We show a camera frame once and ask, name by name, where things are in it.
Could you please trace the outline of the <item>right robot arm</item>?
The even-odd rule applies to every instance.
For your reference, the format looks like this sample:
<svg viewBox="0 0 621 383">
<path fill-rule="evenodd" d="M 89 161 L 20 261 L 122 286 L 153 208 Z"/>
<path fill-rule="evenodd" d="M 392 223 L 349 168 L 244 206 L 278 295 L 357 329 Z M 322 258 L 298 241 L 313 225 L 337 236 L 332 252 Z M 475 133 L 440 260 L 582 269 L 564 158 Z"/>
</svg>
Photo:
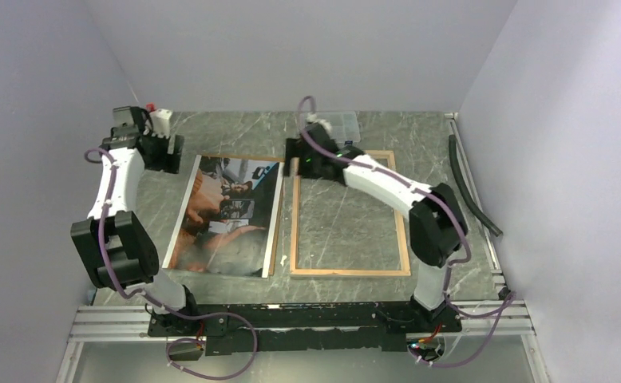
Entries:
<svg viewBox="0 0 621 383">
<path fill-rule="evenodd" d="M 339 147 L 323 121 L 306 124 L 285 142 L 283 174 L 329 180 L 366 193 L 401 213 L 409 224 L 409 248 L 419 263 L 411 320 L 432 330 L 450 306 L 448 287 L 454 254 L 467 251 L 467 223 L 448 184 L 430 186 L 377 162 L 353 145 Z"/>
</svg>

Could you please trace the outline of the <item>white wooden picture frame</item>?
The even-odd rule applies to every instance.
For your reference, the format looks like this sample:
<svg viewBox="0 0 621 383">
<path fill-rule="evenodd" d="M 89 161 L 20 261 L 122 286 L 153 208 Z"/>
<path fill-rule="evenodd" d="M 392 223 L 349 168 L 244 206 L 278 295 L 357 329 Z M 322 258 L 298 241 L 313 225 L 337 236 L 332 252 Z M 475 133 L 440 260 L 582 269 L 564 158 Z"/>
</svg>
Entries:
<svg viewBox="0 0 621 383">
<path fill-rule="evenodd" d="M 297 278 L 411 274 L 405 221 L 364 192 L 292 175 L 289 267 Z"/>
</svg>

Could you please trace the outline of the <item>printed photo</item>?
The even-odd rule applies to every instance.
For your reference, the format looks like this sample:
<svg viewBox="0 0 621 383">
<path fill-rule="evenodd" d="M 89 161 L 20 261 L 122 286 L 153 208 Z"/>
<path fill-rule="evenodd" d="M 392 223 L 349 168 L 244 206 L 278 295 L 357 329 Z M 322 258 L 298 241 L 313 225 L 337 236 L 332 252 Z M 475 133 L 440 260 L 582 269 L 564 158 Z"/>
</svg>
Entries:
<svg viewBox="0 0 621 383">
<path fill-rule="evenodd" d="M 283 199 L 281 159 L 198 155 L 189 176 L 165 270 L 268 278 Z"/>
</svg>

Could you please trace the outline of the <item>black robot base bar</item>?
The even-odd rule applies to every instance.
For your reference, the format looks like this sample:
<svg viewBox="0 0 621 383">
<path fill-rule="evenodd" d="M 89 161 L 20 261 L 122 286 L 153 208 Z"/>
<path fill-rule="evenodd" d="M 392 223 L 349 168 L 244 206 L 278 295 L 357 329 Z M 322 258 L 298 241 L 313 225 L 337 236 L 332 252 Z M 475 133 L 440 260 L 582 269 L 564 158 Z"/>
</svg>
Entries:
<svg viewBox="0 0 621 383">
<path fill-rule="evenodd" d="M 208 356 L 259 352 L 377 348 L 405 350 L 416 337 L 461 331 L 451 308 L 424 318 L 409 301 L 192 305 L 188 321 L 172 314 L 152 314 L 151 338 L 200 336 Z"/>
</svg>

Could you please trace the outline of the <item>brown backing board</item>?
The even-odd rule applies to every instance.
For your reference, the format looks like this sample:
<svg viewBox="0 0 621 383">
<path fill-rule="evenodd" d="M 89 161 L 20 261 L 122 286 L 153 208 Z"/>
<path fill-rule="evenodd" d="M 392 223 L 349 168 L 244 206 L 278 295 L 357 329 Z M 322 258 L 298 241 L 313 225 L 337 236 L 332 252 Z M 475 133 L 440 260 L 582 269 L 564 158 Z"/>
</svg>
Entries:
<svg viewBox="0 0 621 383">
<path fill-rule="evenodd" d="M 196 161 L 221 183 L 224 200 L 201 249 L 213 274 L 268 278 L 282 205 L 283 160 L 273 156 L 206 155 Z"/>
</svg>

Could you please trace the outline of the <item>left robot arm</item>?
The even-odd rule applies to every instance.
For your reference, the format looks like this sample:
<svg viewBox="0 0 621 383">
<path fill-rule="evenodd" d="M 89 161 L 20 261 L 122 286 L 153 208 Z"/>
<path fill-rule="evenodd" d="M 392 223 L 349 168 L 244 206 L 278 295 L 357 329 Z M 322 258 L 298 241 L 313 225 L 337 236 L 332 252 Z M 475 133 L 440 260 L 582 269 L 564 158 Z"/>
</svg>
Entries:
<svg viewBox="0 0 621 383">
<path fill-rule="evenodd" d="M 101 165 L 101 181 L 86 219 L 73 223 L 70 235 L 96 288 L 142 297 L 154 314 L 169 314 L 177 333 L 189 335 L 200 326 L 195 299 L 161 270 L 156 246 L 135 213 L 144 172 L 179 171 L 184 138 L 172 131 L 172 114 L 151 104 L 113 110 L 109 135 L 84 154 Z"/>
</svg>

